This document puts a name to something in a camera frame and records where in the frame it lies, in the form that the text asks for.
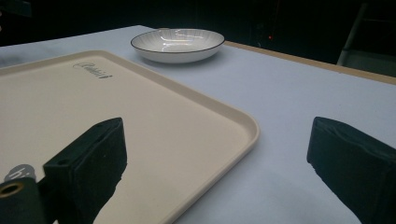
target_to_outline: bowl rim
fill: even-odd
[[[167,30],[170,30],[170,31],[171,31],[171,30],[196,30],[196,31],[207,31],[207,32],[210,32],[210,33],[215,33],[215,34],[217,34],[217,35],[220,35],[220,36],[222,36],[223,39],[222,39],[222,41],[221,41],[220,43],[218,43],[216,46],[211,47],[211,48],[208,48],[208,49],[198,49],[198,50],[181,51],[181,52],[170,52],[170,51],[158,51],[158,50],[150,50],[150,49],[141,49],[141,48],[139,48],[139,47],[137,47],[137,46],[135,46],[135,45],[133,44],[133,41],[134,41],[135,39],[137,39],[138,37],[142,36],[142,35],[147,35],[147,34],[150,34],[150,33],[159,32],[159,31],[167,31]],[[195,52],[200,52],[200,51],[206,51],[206,50],[210,50],[210,49],[215,49],[215,48],[221,46],[224,42],[225,42],[224,35],[221,35],[221,34],[219,34],[219,33],[217,33],[217,32],[214,32],[214,31],[209,31],[209,30],[204,30],[204,29],[192,29],[192,28],[178,28],[178,29],[177,29],[177,28],[172,28],[172,29],[156,29],[156,30],[153,30],[153,31],[145,32],[145,33],[143,33],[143,34],[141,34],[141,35],[137,35],[137,36],[135,36],[134,38],[132,38],[132,40],[131,40],[131,45],[132,45],[132,47],[134,47],[135,49],[140,49],[140,50],[143,50],[143,51],[146,51],[146,52],[161,53],[161,54],[185,54],[185,53],[195,53]]]

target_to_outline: table edge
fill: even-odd
[[[306,58],[301,58],[298,56],[293,56],[293,55],[289,55],[289,54],[285,54],[285,53],[271,51],[268,49],[259,49],[259,48],[251,47],[251,46],[244,45],[244,44],[238,44],[238,43],[234,43],[231,41],[225,41],[225,45],[235,47],[238,49],[246,49],[246,50],[254,51],[257,53],[266,54],[269,56],[274,56],[274,57],[277,57],[280,59],[285,59],[285,60],[293,61],[296,63],[304,63],[304,64],[312,65],[315,67],[331,70],[334,72],[351,75],[354,77],[363,77],[363,78],[367,78],[367,79],[371,79],[371,80],[375,80],[375,81],[379,81],[379,82],[383,82],[383,83],[396,85],[396,77],[389,77],[389,76],[380,75],[377,73],[366,72],[366,71],[362,71],[359,69],[343,67],[343,66],[335,65],[335,64],[331,64],[331,63],[323,63],[323,62],[319,62],[319,61],[315,61],[315,60],[311,60],[311,59],[306,59]]]

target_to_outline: white bowl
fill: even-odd
[[[142,57],[160,63],[191,63],[217,53],[224,36],[196,29],[163,29],[138,35],[131,45]]]

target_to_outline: white table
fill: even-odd
[[[133,26],[2,47],[0,67],[103,49],[255,118],[258,145],[177,223],[359,223],[306,161],[312,121],[337,119],[396,147],[395,85],[229,45],[197,63],[154,63],[130,45],[150,30]]]

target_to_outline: tray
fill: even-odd
[[[26,175],[11,170],[29,164],[38,181],[42,165],[93,124],[123,118],[128,166],[95,223],[173,222],[260,132],[249,115],[105,51],[0,74],[2,176]]]

